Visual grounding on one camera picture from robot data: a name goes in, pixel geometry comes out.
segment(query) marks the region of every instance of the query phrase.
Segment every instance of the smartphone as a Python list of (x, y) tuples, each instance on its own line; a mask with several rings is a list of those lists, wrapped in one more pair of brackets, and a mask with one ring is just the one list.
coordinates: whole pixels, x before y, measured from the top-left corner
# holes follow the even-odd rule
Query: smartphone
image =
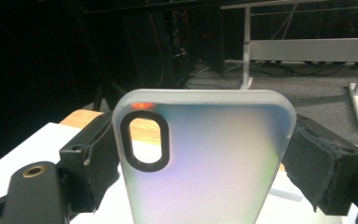
[[(138, 119), (158, 125), (157, 154), (133, 140)], [(134, 223), (243, 224), (257, 220), (296, 112), (275, 91), (137, 90), (112, 120)]]

